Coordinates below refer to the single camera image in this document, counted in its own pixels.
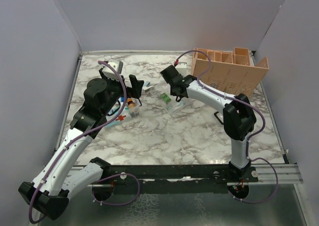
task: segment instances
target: marble surface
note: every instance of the marble surface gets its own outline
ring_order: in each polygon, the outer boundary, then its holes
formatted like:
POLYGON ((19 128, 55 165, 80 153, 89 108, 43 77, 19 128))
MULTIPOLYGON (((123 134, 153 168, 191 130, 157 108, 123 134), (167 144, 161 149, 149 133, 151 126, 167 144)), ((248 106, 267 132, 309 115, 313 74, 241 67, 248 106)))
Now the marble surface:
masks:
MULTIPOLYGON (((118 59, 123 61, 122 75, 136 75, 137 79, 150 81, 157 89, 166 83, 160 71, 176 59, 172 55, 85 55, 82 58, 76 87, 70 104, 64 135, 73 115, 83 104, 83 92, 87 82, 100 77, 98 60, 118 59)), ((181 61, 191 63, 191 56, 181 61)), ((112 128, 104 128, 84 150, 76 164, 87 164, 100 157, 111 164, 225 164, 231 157, 230 138, 213 116, 215 110, 195 100, 179 112, 169 115, 160 101, 150 93, 141 97, 143 106, 139 117, 112 128)), ((266 129, 252 138, 250 157, 264 157, 272 163, 283 163, 280 146, 269 115, 261 87, 250 96, 266 118, 266 129)), ((261 127, 257 115, 255 129, 261 127)))

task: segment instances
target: small object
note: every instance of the small object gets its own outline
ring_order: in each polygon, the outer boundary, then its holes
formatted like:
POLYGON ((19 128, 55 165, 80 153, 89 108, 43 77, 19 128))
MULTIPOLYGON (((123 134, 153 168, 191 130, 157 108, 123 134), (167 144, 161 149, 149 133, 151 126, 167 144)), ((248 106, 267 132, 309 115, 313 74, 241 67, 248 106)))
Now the small object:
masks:
POLYGON ((149 81, 146 81, 143 85, 143 87, 148 87, 150 85, 150 82, 149 81))
POLYGON ((128 108, 129 109, 131 109, 131 108, 136 106, 136 104, 133 102, 133 100, 131 98, 128 98, 127 103, 128 103, 128 108))
POLYGON ((224 122, 222 121, 222 120, 224 120, 224 117, 223 117, 222 114, 220 114, 218 111, 216 111, 216 112, 214 113, 214 116, 215 116, 215 118, 219 121, 219 123, 220 123, 221 125, 224 125, 224 122))
POLYGON ((160 95, 160 98, 166 103, 168 104, 170 101, 171 101, 171 98, 166 94, 166 93, 163 93, 160 95))
POLYGON ((107 114, 107 116, 112 116, 114 115, 116 112, 119 111, 119 109, 121 108, 121 102, 120 102, 120 99, 118 99, 118 105, 119 106, 113 106, 112 109, 110 110, 110 112, 107 114))
POLYGON ((138 112, 136 104, 133 102, 133 100, 131 98, 128 98, 127 103, 131 117, 133 118, 138 116, 140 113, 138 112))
POLYGON ((122 116, 122 115, 120 115, 115 121, 122 121, 122 120, 124 120, 124 118, 126 117, 126 115, 124 115, 124 116, 122 116))
POLYGON ((143 86, 143 90, 144 90, 145 92, 149 92, 150 89, 152 89, 153 87, 154 87, 153 85, 143 86))
POLYGON ((181 101, 181 98, 179 96, 176 96, 175 101, 179 103, 181 101))

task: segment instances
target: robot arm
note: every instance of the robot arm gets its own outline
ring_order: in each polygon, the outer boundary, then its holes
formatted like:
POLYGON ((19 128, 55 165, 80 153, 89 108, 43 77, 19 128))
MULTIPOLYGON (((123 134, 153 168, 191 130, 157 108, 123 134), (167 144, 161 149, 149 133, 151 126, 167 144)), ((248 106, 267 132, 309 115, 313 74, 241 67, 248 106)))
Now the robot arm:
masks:
MULTIPOLYGON (((116 72, 121 73, 122 62, 110 60, 108 64, 116 72)), ((84 91, 83 106, 74 115, 71 127, 57 152, 32 182, 23 182, 18 189, 28 204, 38 190, 32 206, 52 220, 57 219, 64 212, 69 200, 74 195, 89 184, 99 180, 103 173, 99 164, 90 162, 81 171, 67 178, 75 161, 101 129, 79 138, 68 147, 67 145, 84 132, 105 124, 107 122, 106 115, 118 99, 123 96, 123 86, 116 75, 107 67, 101 68, 99 72, 101 78, 95 78, 88 82, 84 91), (50 173, 44 182, 44 176, 48 172, 50 173)), ((134 75, 130 75, 129 78, 132 87, 125 86, 126 93, 132 98, 139 99, 144 81, 137 80, 134 75)))
POLYGON ((249 103, 247 96, 244 94, 238 96, 227 94, 206 85, 206 88, 213 89, 224 97, 213 94, 201 87, 196 77, 192 75, 183 77, 173 65, 163 70, 161 75, 170 85, 170 93, 176 96, 177 101, 183 97, 199 100, 223 115, 224 130, 231 138, 232 156, 229 166, 236 175, 243 175, 251 165, 248 156, 247 137, 254 129, 256 116, 250 107, 226 99, 226 96, 235 97, 249 103))

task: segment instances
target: small bottle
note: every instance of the small bottle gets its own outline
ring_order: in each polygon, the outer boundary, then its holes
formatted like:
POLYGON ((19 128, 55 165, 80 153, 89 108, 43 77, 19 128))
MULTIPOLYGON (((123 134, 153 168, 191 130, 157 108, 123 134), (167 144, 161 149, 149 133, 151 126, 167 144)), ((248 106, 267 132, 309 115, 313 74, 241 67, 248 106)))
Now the small bottle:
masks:
POLYGON ((129 109, 130 115, 132 117, 138 116, 139 115, 138 110, 133 109, 136 106, 136 104, 133 102, 133 100, 131 98, 128 98, 127 103, 128 103, 128 109, 129 109))

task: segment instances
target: white wall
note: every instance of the white wall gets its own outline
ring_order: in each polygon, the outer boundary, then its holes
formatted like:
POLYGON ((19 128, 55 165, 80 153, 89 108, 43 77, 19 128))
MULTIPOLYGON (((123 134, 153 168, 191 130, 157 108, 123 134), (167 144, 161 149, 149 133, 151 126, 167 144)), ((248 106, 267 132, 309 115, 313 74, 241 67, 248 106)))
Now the white wall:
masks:
POLYGON ((256 50, 284 0, 58 0, 84 51, 256 50))
POLYGON ((288 157, 297 161, 319 222, 319 1, 286 0, 256 52, 288 157))
POLYGON ((18 193, 53 153, 79 45, 52 0, 0 0, 0 221, 27 224, 18 193))

